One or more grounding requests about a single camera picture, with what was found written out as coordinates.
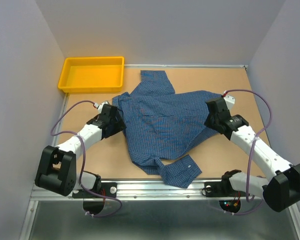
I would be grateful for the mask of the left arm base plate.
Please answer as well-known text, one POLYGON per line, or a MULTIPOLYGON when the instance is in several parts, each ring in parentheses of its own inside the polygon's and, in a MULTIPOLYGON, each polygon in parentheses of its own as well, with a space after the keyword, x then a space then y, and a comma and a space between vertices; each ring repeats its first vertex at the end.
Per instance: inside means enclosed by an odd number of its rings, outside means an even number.
MULTIPOLYGON (((95 183, 90 191, 103 195, 106 197, 116 198, 117 197, 117 183, 116 182, 101 182, 95 183)), ((76 192, 72 192, 74 199, 94 199, 99 198, 91 193, 88 193, 84 189, 79 189, 76 192)))

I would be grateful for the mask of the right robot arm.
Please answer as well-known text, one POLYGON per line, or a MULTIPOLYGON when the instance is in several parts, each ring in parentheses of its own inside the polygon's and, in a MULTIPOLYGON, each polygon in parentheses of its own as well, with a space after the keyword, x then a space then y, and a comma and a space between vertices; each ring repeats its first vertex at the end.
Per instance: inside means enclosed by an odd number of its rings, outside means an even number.
POLYGON ((300 164, 293 165, 279 156, 257 136, 240 115, 232 116, 232 96, 206 102, 209 111, 205 126, 216 130, 241 148, 261 169, 264 177, 250 176, 240 170, 227 171, 220 181, 209 181, 201 191, 208 198, 231 197, 237 192, 261 198, 275 212, 300 201, 300 164))

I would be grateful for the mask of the blue plaid long sleeve shirt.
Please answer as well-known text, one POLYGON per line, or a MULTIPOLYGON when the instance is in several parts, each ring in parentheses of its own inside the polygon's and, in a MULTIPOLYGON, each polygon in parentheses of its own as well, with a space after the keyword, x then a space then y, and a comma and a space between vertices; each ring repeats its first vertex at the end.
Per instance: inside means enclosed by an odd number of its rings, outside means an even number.
POLYGON ((121 111, 131 161, 166 185, 186 189, 201 174, 188 152, 217 134, 205 126, 206 101, 218 93, 198 90, 176 93, 163 70, 141 70, 131 92, 112 99, 121 111))

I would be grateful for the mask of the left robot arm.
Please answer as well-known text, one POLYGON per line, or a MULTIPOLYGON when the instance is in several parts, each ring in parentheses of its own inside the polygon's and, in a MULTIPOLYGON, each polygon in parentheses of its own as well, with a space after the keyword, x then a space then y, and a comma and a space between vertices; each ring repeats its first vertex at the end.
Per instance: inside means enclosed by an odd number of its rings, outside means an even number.
POLYGON ((103 193, 101 177, 83 171, 77 172, 77 160, 86 155, 94 144, 126 128, 118 107, 107 101, 95 104, 98 115, 90 119, 78 133, 57 146, 46 146, 41 154, 35 176, 39 188, 68 196, 72 191, 84 190, 90 197, 103 193))

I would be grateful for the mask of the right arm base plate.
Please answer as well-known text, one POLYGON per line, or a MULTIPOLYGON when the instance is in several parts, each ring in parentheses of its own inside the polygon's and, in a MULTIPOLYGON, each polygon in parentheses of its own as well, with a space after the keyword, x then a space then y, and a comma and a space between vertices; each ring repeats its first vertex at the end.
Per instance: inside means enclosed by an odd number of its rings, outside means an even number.
POLYGON ((246 193, 235 190, 228 181, 207 181, 201 189, 201 194, 207 198, 245 197, 246 193))

